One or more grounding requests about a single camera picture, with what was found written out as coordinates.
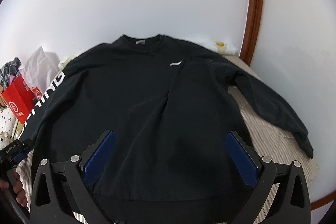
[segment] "finger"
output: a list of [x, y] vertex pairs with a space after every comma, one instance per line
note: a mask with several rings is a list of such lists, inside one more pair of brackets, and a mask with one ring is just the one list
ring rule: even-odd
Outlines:
[[24, 201], [25, 197], [26, 197], [26, 192], [25, 192], [25, 190], [22, 189], [22, 190], [18, 193], [18, 195], [17, 195], [17, 197], [16, 197], [16, 201], [17, 201], [19, 204], [21, 204], [21, 203]]
[[13, 186], [13, 191], [15, 194], [18, 194], [19, 191], [22, 190], [22, 182], [21, 181], [16, 181], [16, 184]]
[[0, 188], [1, 189], [8, 189], [9, 188], [9, 183], [7, 181], [4, 181], [0, 179]]
[[19, 175], [18, 172], [14, 171], [13, 174], [14, 174], [14, 177], [15, 177], [17, 180], [20, 180], [20, 175]]
[[27, 206], [27, 203], [28, 203], [28, 199], [25, 197], [21, 203], [21, 206], [22, 207], [26, 207]]

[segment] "sweatshirt sleeve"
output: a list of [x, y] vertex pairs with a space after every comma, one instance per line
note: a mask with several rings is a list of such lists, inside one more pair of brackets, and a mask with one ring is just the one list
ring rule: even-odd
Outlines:
[[236, 85], [260, 117], [283, 130], [292, 132], [299, 147], [311, 159], [313, 158], [308, 130], [284, 98], [223, 57], [218, 57], [211, 63], [211, 70], [224, 88]]

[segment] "white wall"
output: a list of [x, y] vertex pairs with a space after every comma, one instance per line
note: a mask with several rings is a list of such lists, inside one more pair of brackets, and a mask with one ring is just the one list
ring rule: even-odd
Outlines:
[[123, 33], [243, 40], [248, 0], [3, 0], [0, 63], [40, 45], [63, 58]]
[[336, 189], [336, 0], [264, 0], [251, 68], [295, 109], [320, 171], [311, 201]]

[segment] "silver screw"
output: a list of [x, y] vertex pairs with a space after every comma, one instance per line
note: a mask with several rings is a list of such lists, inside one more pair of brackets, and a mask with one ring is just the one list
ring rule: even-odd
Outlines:
[[296, 167], [300, 167], [301, 166], [301, 163], [297, 160], [294, 161], [293, 163]]
[[266, 164], [270, 163], [271, 162], [271, 159], [267, 156], [263, 156], [262, 158], [262, 161], [265, 162]]
[[43, 159], [43, 160], [41, 160], [41, 165], [46, 165], [46, 164], [47, 164], [47, 162], [48, 162], [48, 160], [47, 160], [47, 159]]
[[73, 155], [70, 159], [72, 162], [76, 162], [79, 160], [79, 156], [78, 155]]

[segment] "blue gripper pad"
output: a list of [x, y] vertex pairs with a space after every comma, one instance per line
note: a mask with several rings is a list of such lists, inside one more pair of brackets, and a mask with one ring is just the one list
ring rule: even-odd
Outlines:
[[225, 145], [245, 184], [254, 188], [258, 183], [258, 169], [250, 156], [231, 132], [225, 137]]
[[86, 186], [98, 180], [115, 146], [116, 137], [114, 132], [110, 131], [84, 165], [83, 182]]

